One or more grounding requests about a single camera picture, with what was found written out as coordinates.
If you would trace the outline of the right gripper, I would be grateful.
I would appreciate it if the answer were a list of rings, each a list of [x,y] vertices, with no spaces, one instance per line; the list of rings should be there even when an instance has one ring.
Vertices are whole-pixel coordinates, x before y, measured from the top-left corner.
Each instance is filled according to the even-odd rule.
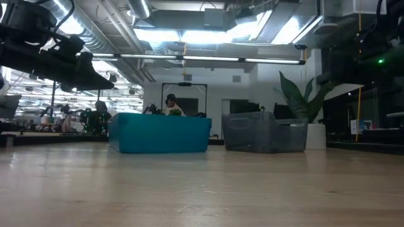
[[[379,72],[371,66],[359,64],[355,58],[333,49],[321,50],[322,73],[317,84],[367,84],[377,80]]]

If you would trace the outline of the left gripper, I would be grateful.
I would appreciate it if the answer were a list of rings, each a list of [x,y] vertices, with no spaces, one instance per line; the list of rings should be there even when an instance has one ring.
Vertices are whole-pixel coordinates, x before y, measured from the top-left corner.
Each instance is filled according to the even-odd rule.
[[[40,44],[29,44],[27,34],[0,25],[0,66],[33,74],[40,79],[50,79],[75,86],[79,91],[110,90],[114,84],[94,70],[90,52],[79,53],[85,42],[78,36],[69,38],[38,29],[36,32],[49,38],[60,38],[55,48],[43,50]]]

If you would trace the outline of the green leafy plant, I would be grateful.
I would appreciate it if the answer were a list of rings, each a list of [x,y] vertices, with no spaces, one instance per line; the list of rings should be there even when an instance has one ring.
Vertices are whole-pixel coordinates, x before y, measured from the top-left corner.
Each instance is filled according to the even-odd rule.
[[[307,119],[309,124],[313,123],[323,107],[326,95],[335,88],[336,83],[329,81],[322,84],[316,96],[312,100],[309,100],[315,78],[312,78],[306,84],[305,92],[302,94],[298,86],[293,81],[287,79],[281,71],[279,71],[279,75],[282,94],[289,109],[295,117]]]

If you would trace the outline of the person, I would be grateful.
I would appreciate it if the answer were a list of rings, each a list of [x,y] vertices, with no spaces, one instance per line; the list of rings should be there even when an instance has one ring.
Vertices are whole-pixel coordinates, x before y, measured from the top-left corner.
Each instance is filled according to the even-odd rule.
[[[95,110],[85,109],[80,115],[81,123],[84,123],[84,131],[92,134],[106,134],[108,120],[111,118],[107,106],[103,101],[95,102]]]
[[[163,115],[169,115],[169,111],[173,108],[180,108],[176,102],[176,96],[174,94],[168,94],[165,100],[165,108],[162,110]]]

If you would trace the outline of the white and blue box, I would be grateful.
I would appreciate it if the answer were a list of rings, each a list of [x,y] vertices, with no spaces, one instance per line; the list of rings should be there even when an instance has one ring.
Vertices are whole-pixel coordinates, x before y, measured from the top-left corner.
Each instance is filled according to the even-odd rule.
[[[371,120],[351,120],[350,121],[350,132],[351,135],[361,134],[363,131],[368,131],[372,129]]]

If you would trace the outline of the black monitor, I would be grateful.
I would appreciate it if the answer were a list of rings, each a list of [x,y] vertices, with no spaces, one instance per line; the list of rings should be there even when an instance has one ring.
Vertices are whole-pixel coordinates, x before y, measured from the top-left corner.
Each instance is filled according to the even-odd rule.
[[[275,103],[273,115],[276,119],[296,119],[288,105],[280,105]]]

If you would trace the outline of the white plant pot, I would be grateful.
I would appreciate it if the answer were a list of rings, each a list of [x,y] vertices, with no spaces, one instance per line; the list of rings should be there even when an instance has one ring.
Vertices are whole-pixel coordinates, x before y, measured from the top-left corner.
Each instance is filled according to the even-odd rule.
[[[308,124],[306,150],[326,149],[326,126],[324,124]]]

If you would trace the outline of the dark computer monitor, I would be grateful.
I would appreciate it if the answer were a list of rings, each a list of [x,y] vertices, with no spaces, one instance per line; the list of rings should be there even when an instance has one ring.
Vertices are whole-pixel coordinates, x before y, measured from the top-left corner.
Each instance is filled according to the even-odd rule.
[[[0,119],[12,119],[20,99],[21,95],[0,95]]]

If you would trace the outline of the blue plastic bin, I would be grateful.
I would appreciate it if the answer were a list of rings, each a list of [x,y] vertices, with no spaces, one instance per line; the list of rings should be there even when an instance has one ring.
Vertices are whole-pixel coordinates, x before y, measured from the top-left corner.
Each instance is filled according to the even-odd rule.
[[[110,147],[120,153],[204,153],[211,119],[119,113],[108,123]]]

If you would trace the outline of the grey plastic bin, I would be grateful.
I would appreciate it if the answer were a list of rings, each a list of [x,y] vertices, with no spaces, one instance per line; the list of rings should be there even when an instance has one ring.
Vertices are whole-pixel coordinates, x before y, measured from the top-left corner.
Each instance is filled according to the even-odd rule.
[[[277,120],[271,112],[233,113],[222,116],[228,151],[295,153],[306,149],[307,119]]]

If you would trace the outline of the long LED light bar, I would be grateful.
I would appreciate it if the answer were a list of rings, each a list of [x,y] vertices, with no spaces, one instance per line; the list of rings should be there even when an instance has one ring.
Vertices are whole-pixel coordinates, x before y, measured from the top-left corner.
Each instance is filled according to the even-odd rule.
[[[96,58],[115,59],[151,59],[151,60],[177,60],[177,61],[217,61],[217,62],[237,62],[255,64],[284,64],[284,65],[304,65],[306,61],[293,59],[272,59],[272,58],[245,58],[245,57],[214,57],[200,55],[156,55],[156,54],[93,54]]]

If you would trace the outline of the black metal station frame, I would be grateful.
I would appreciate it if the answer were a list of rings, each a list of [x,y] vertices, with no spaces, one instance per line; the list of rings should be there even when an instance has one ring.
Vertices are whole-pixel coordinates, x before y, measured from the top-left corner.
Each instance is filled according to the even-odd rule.
[[[208,85],[207,84],[190,83],[190,82],[162,83],[162,86],[161,86],[161,102],[160,102],[160,105],[161,105],[162,108],[163,108],[163,101],[165,101],[165,98],[164,98],[164,93],[165,93],[164,86],[167,85],[167,84],[168,85],[176,85],[176,86],[184,86],[184,87],[204,86],[205,87],[205,92],[204,92],[204,95],[205,95],[205,111],[204,111],[204,113],[207,113],[207,98],[208,98]]]
[[[50,96],[49,117],[54,118],[59,112],[67,115],[70,112],[80,112],[86,108],[84,102],[97,102],[100,100],[102,90],[83,90],[76,88],[62,90],[61,84],[56,81],[52,85]]]

